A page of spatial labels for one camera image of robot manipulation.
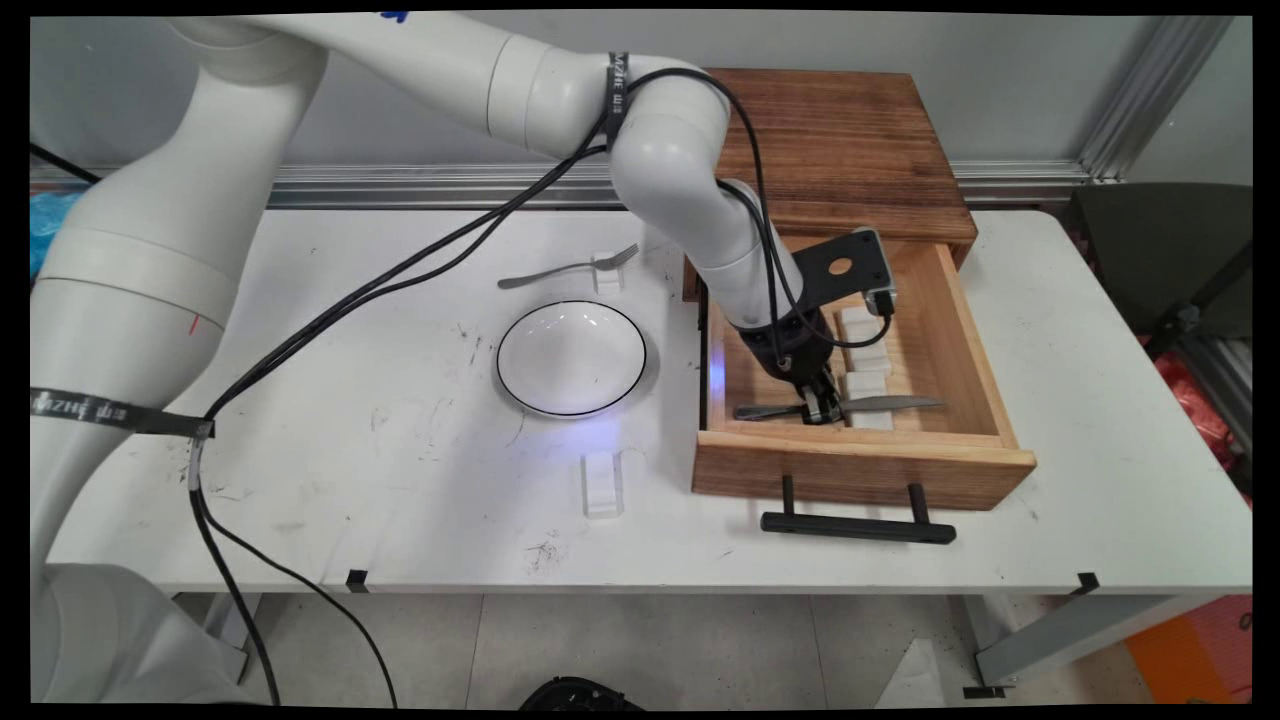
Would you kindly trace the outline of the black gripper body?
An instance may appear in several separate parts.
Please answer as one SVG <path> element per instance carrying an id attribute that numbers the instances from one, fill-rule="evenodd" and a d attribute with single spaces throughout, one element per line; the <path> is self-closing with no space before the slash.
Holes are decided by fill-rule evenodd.
<path id="1" fill-rule="evenodd" d="M 835 346 L 820 334 L 828 340 L 835 337 L 818 309 L 803 316 L 788 313 L 778 325 L 739 329 L 740 340 L 764 372 L 796 387 L 823 366 L 831 369 Z"/>

